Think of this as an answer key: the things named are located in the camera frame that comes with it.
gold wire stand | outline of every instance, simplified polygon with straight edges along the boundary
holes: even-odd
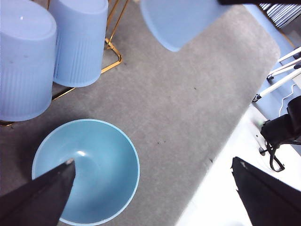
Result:
[[[125,9],[126,9],[126,7],[127,7],[128,2],[129,2],[129,0],[126,0],[125,3],[124,3],[124,6],[123,6],[123,8],[122,8],[122,10],[121,10],[121,13],[120,13],[120,15],[118,16],[117,22],[116,22],[115,26],[113,27],[112,34],[111,34],[111,36],[110,36],[110,39],[105,38],[105,40],[104,40],[104,41],[105,41],[105,44],[106,44],[105,50],[111,49],[111,50],[115,53],[115,55],[118,57],[118,60],[117,60],[116,62],[114,62],[114,63],[112,63],[112,64],[106,66],[105,68],[103,68],[103,69],[101,70],[101,74],[103,74],[103,73],[105,73],[106,71],[108,71],[108,70],[110,70],[110,69],[116,67],[117,65],[121,64],[122,61],[123,61],[123,58],[122,58],[121,53],[120,53],[120,52],[118,51],[118,49],[116,49],[116,47],[112,44],[112,39],[113,39],[113,36],[114,36],[114,34],[115,34],[115,32],[116,32],[116,29],[117,29],[117,27],[118,27],[118,25],[119,25],[119,23],[120,23],[120,19],[121,19],[121,17],[122,17],[123,14],[124,14],[124,11],[125,11]],[[47,9],[49,8],[49,4],[50,4],[50,0],[47,1]],[[114,16],[114,13],[115,13],[115,11],[116,11],[116,7],[117,7],[118,4],[119,4],[119,0],[116,0],[115,3],[114,3],[114,5],[113,5],[113,7],[112,7],[112,9],[111,9],[111,11],[110,11],[110,13],[109,13],[109,15],[108,15],[106,30],[108,30],[108,28],[109,28],[109,26],[110,26],[110,23],[111,23],[111,21],[112,21],[112,18],[113,18],[113,16]],[[66,88],[65,88],[64,90],[62,90],[61,92],[59,92],[59,93],[53,95],[53,96],[52,96],[52,101],[55,101],[55,100],[57,100],[58,98],[60,98],[60,97],[62,97],[62,96],[64,96],[64,95],[66,95],[67,93],[70,93],[70,92],[71,92],[72,90],[74,90],[74,89],[75,89],[75,87],[66,87]],[[14,122],[14,121],[2,121],[2,120],[0,120],[0,126],[10,126],[10,125],[12,125],[13,123],[15,123],[15,122]]]

